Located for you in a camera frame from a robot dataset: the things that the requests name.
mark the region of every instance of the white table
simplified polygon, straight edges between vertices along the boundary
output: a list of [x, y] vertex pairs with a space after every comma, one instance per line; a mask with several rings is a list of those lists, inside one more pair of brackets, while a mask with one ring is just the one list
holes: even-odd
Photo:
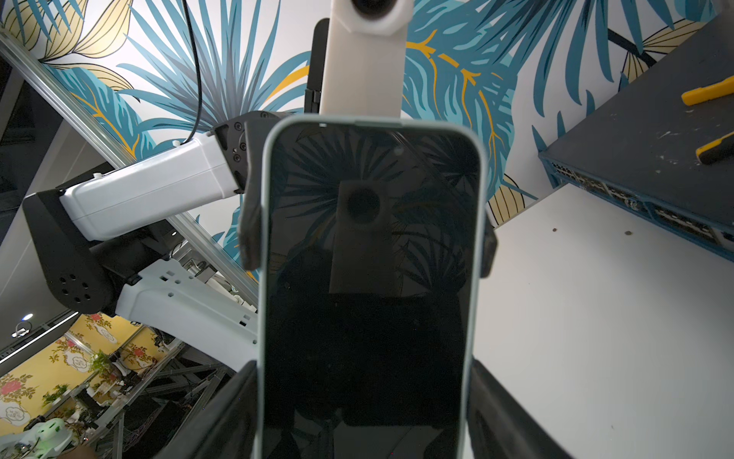
[[496, 233], [474, 355], [571, 455], [734, 457], [734, 263], [571, 185]]

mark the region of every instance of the smartphone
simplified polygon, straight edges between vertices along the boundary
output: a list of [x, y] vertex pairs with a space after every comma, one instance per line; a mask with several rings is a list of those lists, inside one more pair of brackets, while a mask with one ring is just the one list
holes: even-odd
[[450, 123], [268, 136], [255, 458], [462, 454], [487, 160]]

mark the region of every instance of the red flower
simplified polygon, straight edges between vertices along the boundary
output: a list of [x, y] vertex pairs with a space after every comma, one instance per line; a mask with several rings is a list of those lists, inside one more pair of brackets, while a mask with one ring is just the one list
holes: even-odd
[[0, 394], [8, 395], [11, 392], [15, 392], [22, 388], [23, 384], [21, 384], [19, 380], [11, 380], [9, 383], [5, 384], [5, 386], [2, 386], [2, 388], [0, 388]]

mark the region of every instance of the phone case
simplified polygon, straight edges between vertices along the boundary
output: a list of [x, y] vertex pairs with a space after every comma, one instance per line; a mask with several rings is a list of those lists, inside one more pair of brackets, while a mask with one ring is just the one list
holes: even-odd
[[[482, 247], [484, 241], [484, 223], [486, 211], [481, 203], [487, 200], [487, 154], [479, 141], [479, 138], [471, 130], [464, 126], [459, 126], [449, 122], [436, 122], [436, 121], [422, 121], [422, 120], [404, 120], [399, 118], [376, 118], [376, 117], [358, 117], [358, 116], [324, 116], [324, 115], [297, 115], [288, 117], [280, 121], [268, 135], [263, 157], [263, 168], [262, 168], [262, 187], [261, 187], [261, 205], [262, 209], [269, 209], [270, 196], [267, 190], [270, 188], [270, 170], [272, 161], [272, 149], [278, 135], [283, 132], [286, 128], [298, 124], [298, 123], [340, 123], [349, 124], [354, 126], [368, 126], [368, 127], [385, 127], [387, 129], [428, 129], [433, 131], [452, 131], [455, 134], [460, 134], [469, 139], [476, 150], [479, 152], [479, 195], [478, 199], [480, 205], [477, 206], [477, 218], [476, 218], [476, 232], [474, 239], [474, 257], [472, 266], [472, 276], [470, 285], [470, 302], [469, 302], [469, 314], [468, 314], [468, 325], [467, 325], [467, 340], [466, 348], [464, 352], [464, 364], [463, 364], [463, 376], [462, 376], [462, 390], [461, 390], [461, 406], [459, 411], [459, 437], [457, 447], [457, 459], [460, 459], [463, 455], [464, 440], [466, 432], [466, 407], [468, 402], [469, 392], [469, 374], [472, 358], [472, 349], [474, 343], [474, 322], [476, 318], [476, 295], [477, 288], [479, 285], [479, 275], [481, 272], [482, 265]], [[261, 234], [269, 233], [269, 215], [264, 215], [262, 219], [262, 232]], [[269, 240], [264, 238], [261, 243], [261, 260], [263, 263], [267, 260], [267, 254], [269, 253]], [[267, 339], [265, 334], [265, 316], [267, 308], [267, 283], [269, 276], [267, 270], [262, 270], [260, 285], [259, 285], [259, 314], [261, 320], [258, 325], [258, 336], [260, 343], [265, 342]], [[262, 455], [262, 432], [264, 428], [264, 410], [265, 410], [265, 399], [264, 399], [264, 368], [267, 365], [265, 361], [265, 346], [261, 345], [258, 351], [258, 434], [255, 440], [255, 455], [254, 458], [259, 458]]]

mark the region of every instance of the camera lens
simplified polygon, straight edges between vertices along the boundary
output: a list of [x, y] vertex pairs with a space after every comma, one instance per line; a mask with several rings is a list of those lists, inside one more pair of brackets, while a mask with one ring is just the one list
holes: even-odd
[[379, 214], [379, 196], [369, 188], [360, 188], [349, 196], [346, 211], [355, 223], [370, 223]]
[[352, 0], [357, 11], [369, 18], [378, 19], [388, 14], [395, 6], [396, 0]]

